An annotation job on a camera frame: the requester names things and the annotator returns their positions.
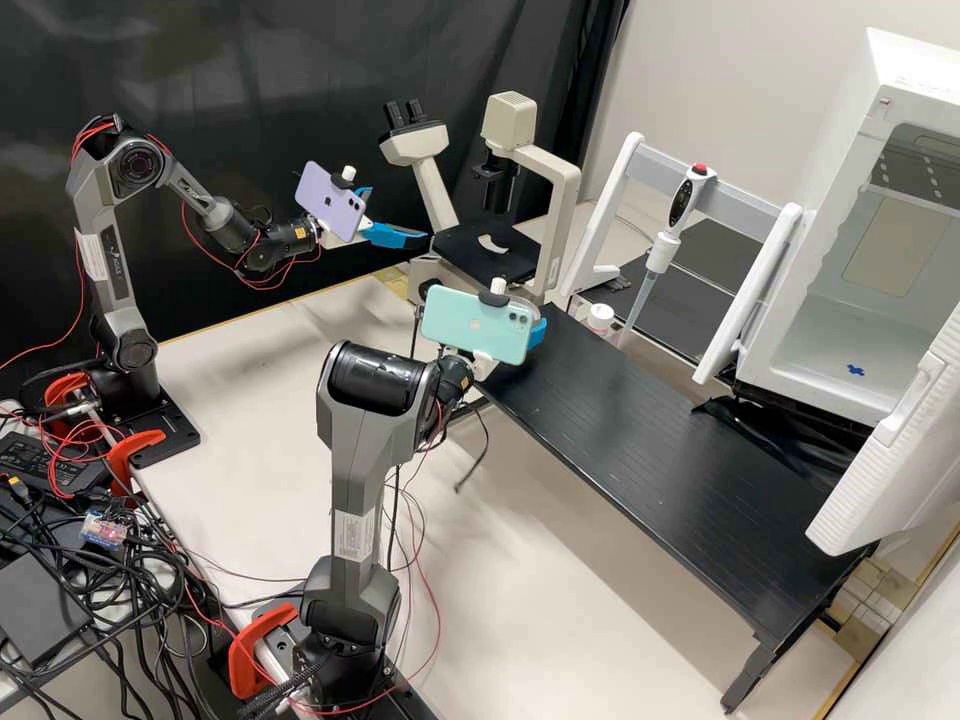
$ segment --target white table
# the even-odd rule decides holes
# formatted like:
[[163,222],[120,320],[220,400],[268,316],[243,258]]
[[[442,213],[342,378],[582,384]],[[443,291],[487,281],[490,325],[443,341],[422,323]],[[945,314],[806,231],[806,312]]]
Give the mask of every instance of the white table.
[[[578,207],[575,238],[589,211]],[[602,259],[626,261],[639,243],[615,224]],[[406,353],[411,329],[410,306],[364,278],[164,343],[161,381],[203,441],[138,481],[181,541],[235,571],[306,576],[329,552],[330,455],[316,436],[314,397],[323,359],[342,338]],[[432,357],[422,340],[419,354]],[[482,447],[471,421],[411,486],[427,514],[421,557],[443,618],[439,655],[413,681],[433,711],[451,720],[722,717],[720,688],[753,647],[746,625],[505,416],[484,417],[490,451],[461,495],[451,486]],[[403,512],[400,527],[409,548]],[[288,585],[200,564],[227,604]],[[406,577],[400,588],[406,602]],[[413,599],[405,672],[436,631],[418,581]],[[243,626],[252,609],[229,613]],[[742,717],[813,714],[849,661],[826,636],[807,635]]]

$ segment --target orange clamp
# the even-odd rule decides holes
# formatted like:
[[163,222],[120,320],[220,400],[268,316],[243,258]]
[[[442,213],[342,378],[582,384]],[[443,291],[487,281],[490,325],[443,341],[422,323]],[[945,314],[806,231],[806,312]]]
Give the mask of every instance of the orange clamp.
[[[71,392],[86,387],[89,383],[90,378],[85,372],[75,372],[58,377],[43,391],[43,404],[47,407],[59,405]],[[50,430],[57,437],[66,437],[67,433],[70,432],[70,424],[63,420],[54,420],[50,423]],[[96,430],[91,429],[80,431],[74,438],[81,442],[93,442],[99,436],[100,434]]]
[[130,487],[130,456],[150,445],[162,443],[167,439],[163,430],[144,430],[136,435],[124,438],[107,453],[107,464],[113,471],[115,478],[110,491],[117,497],[129,495],[126,488]]
[[227,669],[230,689],[241,700],[246,700],[264,690],[270,681],[263,677],[253,662],[253,646],[258,640],[286,625],[297,617],[293,603],[283,603],[265,612],[237,633],[227,651]]

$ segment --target black backdrop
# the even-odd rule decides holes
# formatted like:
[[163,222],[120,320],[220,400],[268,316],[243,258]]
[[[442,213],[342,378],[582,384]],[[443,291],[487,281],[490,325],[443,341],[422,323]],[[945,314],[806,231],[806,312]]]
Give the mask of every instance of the black backdrop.
[[[58,337],[76,312],[73,214],[63,185],[74,133],[117,111],[158,135],[214,193],[299,214],[307,159],[358,168],[368,214],[427,229],[413,174],[377,147],[392,98],[444,120],[439,165],[462,218],[479,212],[470,167],[491,92],[539,105],[537,141],[582,161],[624,0],[6,0],[0,4],[0,362]],[[547,191],[523,178],[529,217]],[[138,304],[158,339],[360,272],[396,253],[367,244],[250,291],[184,237],[176,198],[148,192],[119,212]],[[0,373],[0,397],[38,369],[92,352],[85,322],[62,345]]]

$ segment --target robotic arm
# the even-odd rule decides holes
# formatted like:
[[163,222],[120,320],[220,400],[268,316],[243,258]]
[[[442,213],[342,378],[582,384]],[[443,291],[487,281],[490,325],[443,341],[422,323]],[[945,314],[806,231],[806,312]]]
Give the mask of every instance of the robotic arm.
[[350,342],[327,355],[317,431],[333,456],[331,555],[304,586],[311,634],[295,653],[300,668],[331,656],[312,681],[318,702],[369,687],[400,607],[397,579],[379,564],[385,478],[443,431],[472,383],[456,355],[424,363]]
[[310,252],[321,231],[309,215],[259,227],[227,198],[211,195],[163,143],[118,115],[91,120],[78,143],[66,191],[76,211],[77,242],[95,298],[91,330],[110,369],[133,374],[112,378],[106,385],[153,400],[159,393],[153,366],[157,343],[136,305],[115,208],[147,188],[169,188],[197,213],[207,235],[242,259],[238,272],[269,272],[285,258]]

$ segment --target purple smartphone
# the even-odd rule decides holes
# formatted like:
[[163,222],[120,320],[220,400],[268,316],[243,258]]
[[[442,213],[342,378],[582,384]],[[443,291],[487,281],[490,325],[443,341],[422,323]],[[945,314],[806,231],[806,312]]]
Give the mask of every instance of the purple smartphone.
[[294,194],[297,204],[344,242],[352,242],[367,206],[350,190],[338,188],[330,173],[308,160]]

